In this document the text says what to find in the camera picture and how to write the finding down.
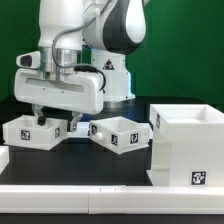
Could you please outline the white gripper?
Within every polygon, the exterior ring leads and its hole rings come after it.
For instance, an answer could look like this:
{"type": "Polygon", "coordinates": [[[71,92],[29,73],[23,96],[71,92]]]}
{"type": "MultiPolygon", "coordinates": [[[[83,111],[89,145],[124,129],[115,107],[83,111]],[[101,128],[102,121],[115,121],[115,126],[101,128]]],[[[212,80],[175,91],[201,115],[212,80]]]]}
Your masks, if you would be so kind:
{"type": "Polygon", "coordinates": [[[14,94],[18,101],[30,104],[37,124],[44,126],[43,107],[57,108],[72,113],[69,131],[77,130],[83,114],[98,114],[103,109],[102,76],[77,72],[66,75],[63,81],[45,80],[38,70],[20,68],[15,75],[14,94]]]}

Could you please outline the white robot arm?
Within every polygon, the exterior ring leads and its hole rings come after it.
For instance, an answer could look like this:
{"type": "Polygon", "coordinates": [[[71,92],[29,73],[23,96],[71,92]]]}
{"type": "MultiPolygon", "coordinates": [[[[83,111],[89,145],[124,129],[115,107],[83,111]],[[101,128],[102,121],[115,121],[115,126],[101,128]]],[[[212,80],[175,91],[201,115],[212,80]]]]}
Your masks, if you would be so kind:
{"type": "Polygon", "coordinates": [[[75,130],[84,114],[132,100],[125,56],[146,34],[149,0],[40,0],[38,49],[16,58],[14,94],[32,105],[67,110],[75,130]]]}

